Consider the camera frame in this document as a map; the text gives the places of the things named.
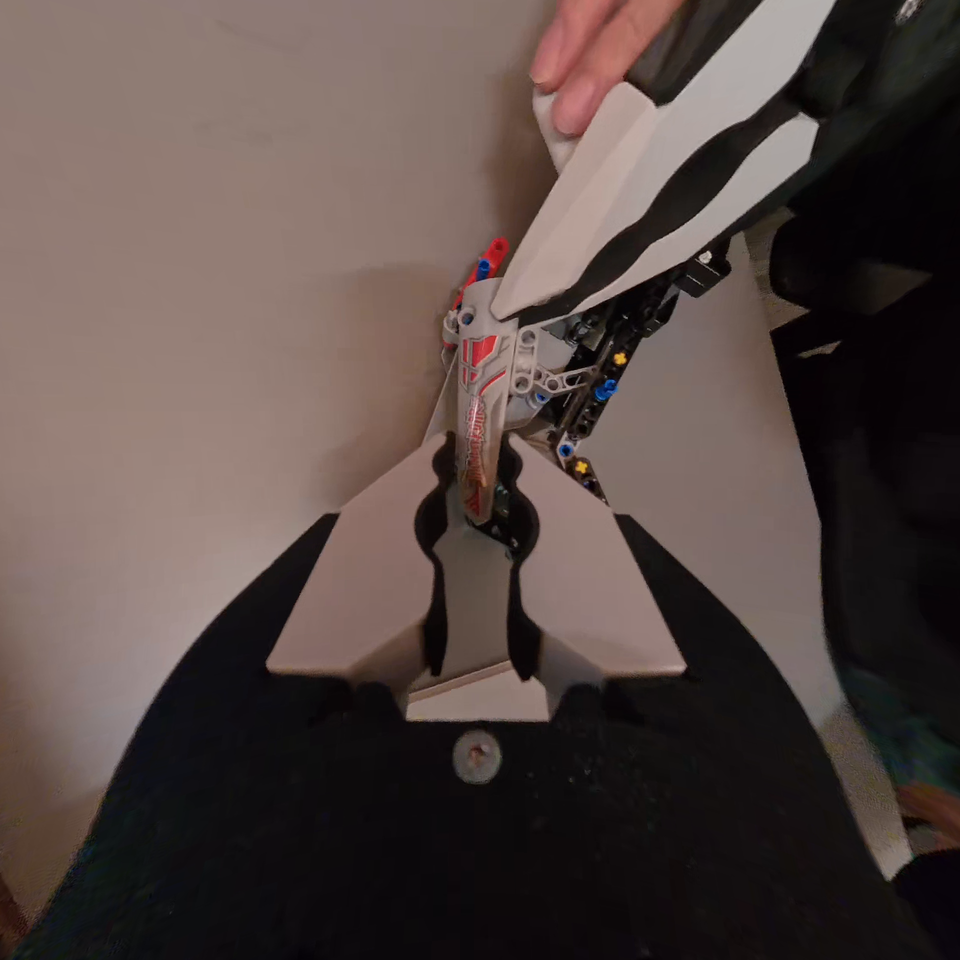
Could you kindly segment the toy brick truck chassis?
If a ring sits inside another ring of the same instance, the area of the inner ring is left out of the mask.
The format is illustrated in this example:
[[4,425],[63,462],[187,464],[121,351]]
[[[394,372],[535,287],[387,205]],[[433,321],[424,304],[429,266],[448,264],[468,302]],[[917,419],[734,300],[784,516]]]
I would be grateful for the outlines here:
[[[580,451],[591,436],[628,364],[644,339],[667,324],[681,293],[698,298],[731,272],[729,236],[714,241],[681,267],[669,270],[583,314],[561,318],[536,334],[536,361],[522,377],[520,393],[510,395],[506,430],[523,437],[541,455],[571,476],[604,504],[603,488],[588,458]],[[451,429],[455,414],[453,340],[464,290],[474,282],[498,276],[510,251],[505,237],[491,241],[477,258],[443,321],[441,359],[446,373],[426,437]],[[506,487],[496,481],[491,520],[471,524],[506,549],[511,560],[520,553],[509,519]]]

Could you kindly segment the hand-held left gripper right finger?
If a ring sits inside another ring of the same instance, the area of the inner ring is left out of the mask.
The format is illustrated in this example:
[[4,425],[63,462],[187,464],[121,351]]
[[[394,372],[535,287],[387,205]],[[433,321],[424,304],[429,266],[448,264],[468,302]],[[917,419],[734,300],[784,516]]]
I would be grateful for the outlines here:
[[549,714],[575,687],[682,676],[688,665],[612,509],[523,438],[507,450],[515,498],[533,515],[511,570],[517,675],[543,686]]

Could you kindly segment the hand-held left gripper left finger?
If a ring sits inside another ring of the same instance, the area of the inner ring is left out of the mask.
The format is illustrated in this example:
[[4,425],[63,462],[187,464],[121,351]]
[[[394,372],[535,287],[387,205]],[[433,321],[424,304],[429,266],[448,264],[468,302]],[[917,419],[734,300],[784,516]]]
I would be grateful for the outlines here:
[[274,675],[378,683],[405,694],[447,653],[445,572],[456,438],[436,435],[338,513],[267,658]]

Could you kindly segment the grey toy panel red print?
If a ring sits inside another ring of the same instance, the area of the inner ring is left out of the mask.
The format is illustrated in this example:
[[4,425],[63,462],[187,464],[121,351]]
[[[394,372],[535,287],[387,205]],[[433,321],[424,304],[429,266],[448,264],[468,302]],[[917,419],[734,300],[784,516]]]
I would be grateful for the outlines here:
[[514,319],[493,313],[500,284],[500,278],[488,278],[469,285],[456,318],[457,482],[464,516],[475,526],[488,523],[494,510],[518,337]]

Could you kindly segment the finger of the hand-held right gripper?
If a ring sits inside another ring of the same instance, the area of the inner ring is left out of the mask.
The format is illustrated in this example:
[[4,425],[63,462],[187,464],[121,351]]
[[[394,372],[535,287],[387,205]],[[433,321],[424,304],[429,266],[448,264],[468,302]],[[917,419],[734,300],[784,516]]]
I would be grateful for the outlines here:
[[658,111],[626,77],[577,138],[553,128],[553,101],[553,95],[534,95],[558,178],[501,281],[491,307],[498,319],[523,319],[525,307],[570,288],[599,250],[648,209],[665,184],[666,162],[679,157],[655,145]]
[[808,164],[819,129],[795,104],[768,103],[715,134],[569,288],[524,308],[524,326],[598,306],[695,258]]

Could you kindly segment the black chair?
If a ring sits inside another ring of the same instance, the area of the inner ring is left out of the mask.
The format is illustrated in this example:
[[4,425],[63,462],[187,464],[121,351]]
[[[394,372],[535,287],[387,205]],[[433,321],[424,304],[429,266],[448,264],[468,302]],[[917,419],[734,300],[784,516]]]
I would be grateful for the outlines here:
[[821,523],[827,644],[958,741],[958,243],[798,215],[774,350]]

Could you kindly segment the person's right hand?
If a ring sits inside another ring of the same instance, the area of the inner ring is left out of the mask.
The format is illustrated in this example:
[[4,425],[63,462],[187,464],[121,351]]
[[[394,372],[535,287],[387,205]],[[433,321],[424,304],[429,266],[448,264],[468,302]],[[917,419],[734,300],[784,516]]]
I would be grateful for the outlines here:
[[529,76],[552,94],[551,124],[579,138],[604,98],[684,5],[683,1],[558,1]]

